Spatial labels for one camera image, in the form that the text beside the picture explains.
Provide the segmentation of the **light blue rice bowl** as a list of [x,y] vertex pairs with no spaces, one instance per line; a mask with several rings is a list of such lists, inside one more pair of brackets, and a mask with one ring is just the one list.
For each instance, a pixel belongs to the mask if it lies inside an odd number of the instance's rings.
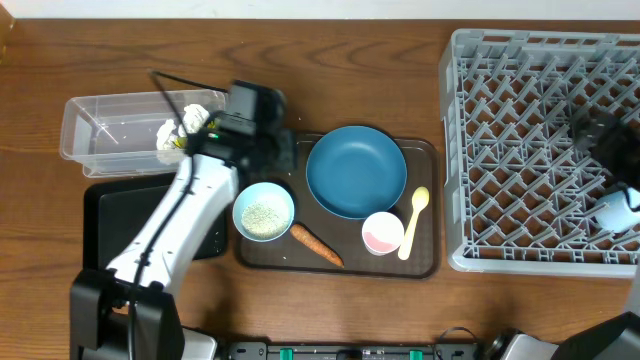
[[244,189],[232,208],[233,223],[246,239],[269,242],[286,233],[295,217],[291,194],[272,182],[260,182]]

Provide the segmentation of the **dark blue plate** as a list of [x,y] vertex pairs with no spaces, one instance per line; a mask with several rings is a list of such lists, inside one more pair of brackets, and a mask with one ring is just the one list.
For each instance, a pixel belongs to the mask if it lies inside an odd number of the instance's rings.
[[322,136],[306,162],[314,199],[328,212],[364,219],[393,207],[402,196],[408,168],[399,145],[367,126],[345,126]]

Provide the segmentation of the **white tissue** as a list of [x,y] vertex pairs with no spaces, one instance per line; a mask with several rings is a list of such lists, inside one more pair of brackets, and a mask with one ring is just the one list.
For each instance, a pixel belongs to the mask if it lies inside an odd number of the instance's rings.
[[199,104],[190,104],[184,108],[183,122],[178,127],[180,137],[197,133],[207,122],[210,113]]

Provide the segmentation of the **yellow green snack wrapper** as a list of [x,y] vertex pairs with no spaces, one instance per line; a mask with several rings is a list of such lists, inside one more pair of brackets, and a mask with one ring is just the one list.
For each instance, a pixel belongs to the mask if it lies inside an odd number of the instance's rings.
[[[209,122],[205,125],[205,128],[207,129],[214,129],[216,127],[214,122]],[[186,136],[179,136],[176,139],[174,139],[172,141],[172,143],[180,149],[185,149],[186,145],[187,145],[187,137]]]

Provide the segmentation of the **pink and white cup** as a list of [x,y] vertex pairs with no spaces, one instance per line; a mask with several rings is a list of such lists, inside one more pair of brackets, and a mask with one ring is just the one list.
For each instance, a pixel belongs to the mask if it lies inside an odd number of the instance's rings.
[[404,226],[396,215],[377,212],[364,221],[361,237],[371,254],[383,256],[400,247],[404,240]]

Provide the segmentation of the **yellow plastic spoon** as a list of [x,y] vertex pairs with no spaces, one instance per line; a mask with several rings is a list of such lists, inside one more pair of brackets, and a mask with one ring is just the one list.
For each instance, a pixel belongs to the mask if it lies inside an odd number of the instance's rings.
[[398,249],[398,258],[400,260],[407,260],[410,257],[419,215],[428,206],[429,202],[429,190],[426,187],[418,187],[411,198],[411,217],[405,231],[404,240]]

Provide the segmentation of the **light blue cup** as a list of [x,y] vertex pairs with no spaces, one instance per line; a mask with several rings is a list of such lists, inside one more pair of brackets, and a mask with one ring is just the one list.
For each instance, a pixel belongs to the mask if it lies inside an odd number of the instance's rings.
[[602,206],[595,219],[604,230],[621,233],[639,224],[639,192],[633,188],[605,195],[596,205]]

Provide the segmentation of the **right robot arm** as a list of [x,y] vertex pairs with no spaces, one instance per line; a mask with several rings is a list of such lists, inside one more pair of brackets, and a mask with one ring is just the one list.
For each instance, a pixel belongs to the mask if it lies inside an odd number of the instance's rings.
[[[596,202],[596,223],[621,233],[639,224],[639,132],[612,114],[572,122],[572,138],[608,170],[617,184]],[[639,274],[635,273],[622,314],[573,335],[560,344],[512,330],[498,336],[484,359],[639,360]]]

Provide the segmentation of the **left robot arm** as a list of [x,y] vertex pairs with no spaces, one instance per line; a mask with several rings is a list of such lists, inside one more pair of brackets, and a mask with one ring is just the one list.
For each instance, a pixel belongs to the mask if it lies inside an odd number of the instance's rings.
[[174,297],[241,176],[295,167],[285,113],[281,91],[236,80],[227,107],[185,134],[186,156],[140,232],[106,268],[84,268],[72,283],[71,358],[215,358],[217,341],[181,324]]

